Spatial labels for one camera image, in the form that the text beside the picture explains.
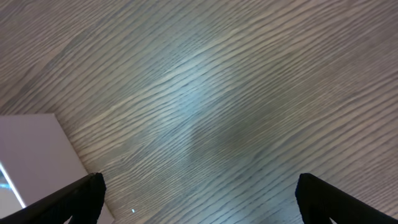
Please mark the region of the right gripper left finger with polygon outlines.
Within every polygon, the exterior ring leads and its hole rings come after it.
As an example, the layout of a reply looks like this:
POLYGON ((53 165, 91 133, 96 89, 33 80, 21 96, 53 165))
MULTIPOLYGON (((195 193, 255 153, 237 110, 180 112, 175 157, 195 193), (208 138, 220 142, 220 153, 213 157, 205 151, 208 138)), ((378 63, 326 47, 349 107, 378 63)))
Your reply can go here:
POLYGON ((106 184, 101 173, 91 173, 16 213, 1 224, 97 224, 106 184))

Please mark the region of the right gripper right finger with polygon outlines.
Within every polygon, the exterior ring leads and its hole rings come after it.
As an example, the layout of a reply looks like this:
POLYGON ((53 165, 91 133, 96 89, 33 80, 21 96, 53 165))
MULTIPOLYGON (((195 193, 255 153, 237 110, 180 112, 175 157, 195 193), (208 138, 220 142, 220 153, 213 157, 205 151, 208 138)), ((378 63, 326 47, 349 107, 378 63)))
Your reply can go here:
POLYGON ((300 174, 295 197, 304 224, 397 224, 395 218, 309 173, 300 174))

